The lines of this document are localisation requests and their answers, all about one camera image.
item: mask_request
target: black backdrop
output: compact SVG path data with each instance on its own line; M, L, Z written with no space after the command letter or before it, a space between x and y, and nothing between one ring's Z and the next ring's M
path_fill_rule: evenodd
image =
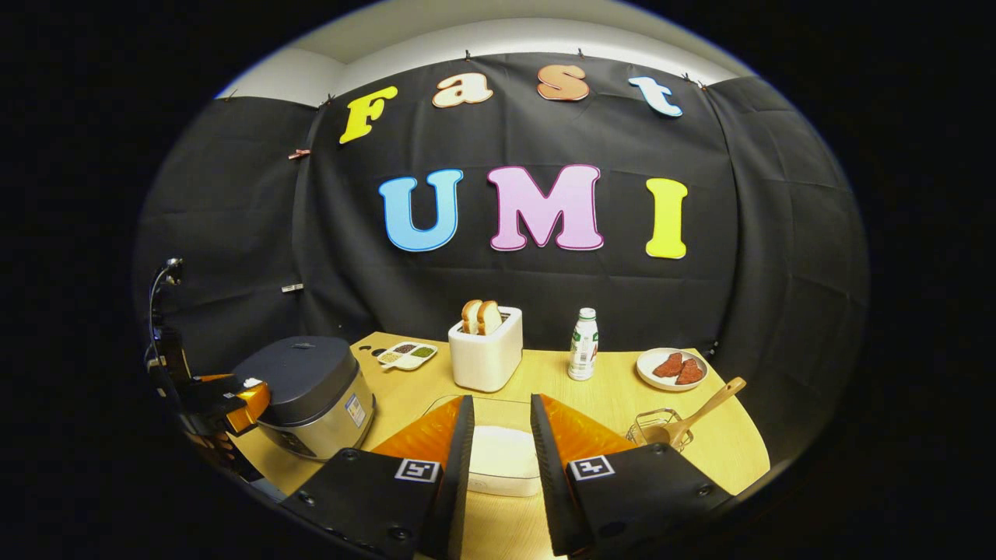
M551 64L579 65L579 102L536 92ZM477 72L494 92L441 109L436 84ZM679 118L657 113L629 78L668 87ZM347 104L389 86L382 115L340 144ZM311 155L288 159L295 149ZM595 207L605 244L592 251L498 251L497 192L487 172L519 165L544 194L560 170L599 168ZM436 221L425 178L459 168L459 220L443 246L390 243L377 188L413 176L411 221ZM681 259L653 258L652 177L687 186ZM522 218L519 218L520 229ZM560 231L555 227L554 235ZM169 256L185 282L166 309L191 368L230 371L291 335L354 342L372 330L445 340L463 303L524 312L527 348L559 350L581 307L599 312L605 351L697 348L727 378L773 462L791 457L832 413L860 347L868 304L864 232L850 186L809 123L758 78L703 90L625 62L550 53L496 55L413 69L317 110L277 100L208 105L163 164L139 220L133 297ZM282 292L301 283L303 290Z

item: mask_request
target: metal basket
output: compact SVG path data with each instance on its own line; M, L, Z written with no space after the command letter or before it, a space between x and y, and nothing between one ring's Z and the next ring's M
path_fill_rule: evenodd
M681 415L674 409L657 409L649 413L641 413L636 415L636 420L629 427L625 438L637 445L647 445L648 443L667 445L667 432L663 429L654 429L654 426L679 420L681 420ZM681 453L693 439L695 436L692 435L691 430L686 431L681 443L676 445L674 449Z

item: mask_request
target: toast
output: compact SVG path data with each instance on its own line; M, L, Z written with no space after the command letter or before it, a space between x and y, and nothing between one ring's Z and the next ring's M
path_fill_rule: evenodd
M674 384L690 385L701 380L704 376L705 372L699 369L694 360L685 360L684 365L681 366L681 373L678 374L678 379Z
M667 357L667 360L653 369L653 374L659 378L672 378L681 373L681 355L675 352Z
M501 313L498 312L498 303L488 300L481 304L477 310L477 334L490 335L501 327Z
M460 313L463 317L463 332L468 335L477 334L477 310L481 307L481 300L470 300L463 305Z

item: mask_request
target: letter m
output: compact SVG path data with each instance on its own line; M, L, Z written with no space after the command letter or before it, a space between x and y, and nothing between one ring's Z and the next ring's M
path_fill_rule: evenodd
M591 165L567 165L554 181L550 195L544 196L529 172L519 166L498 167L488 180L498 189L498 234L491 246L499 251L517 251L526 246L519 231L519 216L540 247L546 246L554 225L563 217L563 231L557 246L573 251L590 251L605 240L595 222L595 181L601 173Z

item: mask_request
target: white plate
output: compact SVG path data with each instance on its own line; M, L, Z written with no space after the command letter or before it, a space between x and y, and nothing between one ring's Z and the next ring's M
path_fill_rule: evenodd
M412 345L414 348L410 349L408 352L400 353L396 349L405 345ZM432 354L422 358L420 356L412 356L411 354L417 352L420 348L427 348L432 351ZM403 341L391 346L387 350L383 351L379 356L377 356L377 361L383 364L385 367L390 366L391 368L398 368L399 370L416 370L421 367L426 361L432 359L436 354L439 353L439 349L432 346L431 344L424 344L420 342ZM384 357L388 355L399 355L399 357L392 361L387 362Z
M659 378L654 375L653 370L662 364L664 360L667 360L668 356L674 354L675 352L681 355L682 362L685 360L694 360L704 374L702 379L688 385L675 385L674 382L677 381L678 376ZM705 378L709 377L709 365L705 363L705 360L702 360L690 352L685 352L676 348L654 348L653 350L647 350L646 352L640 354L639 358L636 359L636 370L639 372L639 376L643 378L648 385L652 385L658 389L664 389L665 391L688 391L689 389L695 389L701 385L703 381L705 381Z

